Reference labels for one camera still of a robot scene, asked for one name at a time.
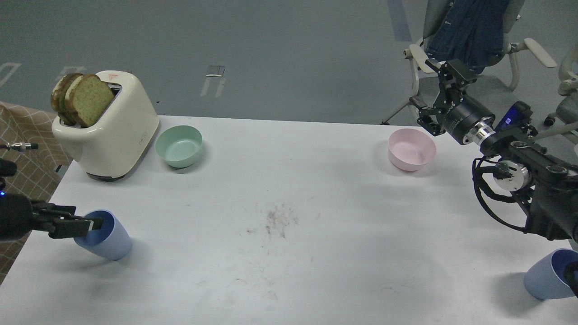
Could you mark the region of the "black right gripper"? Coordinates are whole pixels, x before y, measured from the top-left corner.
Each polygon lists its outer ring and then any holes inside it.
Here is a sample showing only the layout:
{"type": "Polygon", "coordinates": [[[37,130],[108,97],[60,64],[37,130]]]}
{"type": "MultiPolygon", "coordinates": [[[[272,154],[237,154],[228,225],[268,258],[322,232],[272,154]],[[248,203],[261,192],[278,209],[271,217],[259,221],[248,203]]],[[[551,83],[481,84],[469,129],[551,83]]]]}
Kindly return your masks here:
{"type": "Polygon", "coordinates": [[[481,145],[493,136],[495,115],[465,95],[466,88],[477,81],[477,74],[459,59],[440,62],[428,58],[425,64],[438,74],[439,94],[433,107],[417,95],[409,98],[410,105],[417,109],[417,123],[433,136],[448,132],[460,145],[481,145]],[[439,115],[440,123],[433,118],[439,115]]]}

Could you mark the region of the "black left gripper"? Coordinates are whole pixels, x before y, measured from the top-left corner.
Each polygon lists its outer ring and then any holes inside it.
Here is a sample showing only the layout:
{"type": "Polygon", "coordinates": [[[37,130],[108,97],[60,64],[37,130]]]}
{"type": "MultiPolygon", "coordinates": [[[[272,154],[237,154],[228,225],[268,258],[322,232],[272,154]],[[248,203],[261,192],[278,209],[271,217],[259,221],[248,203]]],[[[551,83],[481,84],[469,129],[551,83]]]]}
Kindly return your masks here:
{"type": "Polygon", "coordinates": [[[103,218],[76,218],[76,206],[32,202],[33,230],[46,231],[52,239],[83,238],[99,230],[103,218]]]}

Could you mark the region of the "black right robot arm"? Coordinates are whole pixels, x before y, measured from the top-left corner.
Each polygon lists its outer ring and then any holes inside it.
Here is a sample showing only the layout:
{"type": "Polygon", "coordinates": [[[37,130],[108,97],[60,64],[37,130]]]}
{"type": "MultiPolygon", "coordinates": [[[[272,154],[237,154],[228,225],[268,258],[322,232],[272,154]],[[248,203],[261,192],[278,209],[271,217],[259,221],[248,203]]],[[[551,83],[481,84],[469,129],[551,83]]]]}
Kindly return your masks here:
{"type": "Polygon", "coordinates": [[[449,133],[459,144],[475,143],[482,153],[471,166],[475,195],[482,208],[497,222],[524,234],[550,241],[577,240],[577,166],[547,154],[533,140],[530,107],[518,101],[497,127],[495,115],[467,94],[477,80],[460,60],[425,65],[438,75],[439,94],[427,105],[418,97],[410,103],[418,110],[418,123],[431,135],[449,133]],[[498,217],[485,202],[515,203],[526,215],[526,224],[514,226],[498,217]]]}

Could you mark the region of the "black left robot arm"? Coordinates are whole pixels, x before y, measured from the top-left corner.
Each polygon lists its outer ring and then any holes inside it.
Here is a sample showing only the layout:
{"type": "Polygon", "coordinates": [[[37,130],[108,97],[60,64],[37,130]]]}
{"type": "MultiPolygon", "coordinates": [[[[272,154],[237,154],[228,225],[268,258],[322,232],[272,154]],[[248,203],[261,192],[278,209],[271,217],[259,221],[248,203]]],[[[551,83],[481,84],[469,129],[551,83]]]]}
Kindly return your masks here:
{"type": "Polygon", "coordinates": [[[56,205],[32,200],[23,194],[4,191],[5,178],[16,175],[17,164],[1,159],[0,237],[2,242],[16,241],[31,231],[46,231],[52,239],[79,238],[100,230],[103,217],[81,217],[76,206],[56,205]]]}

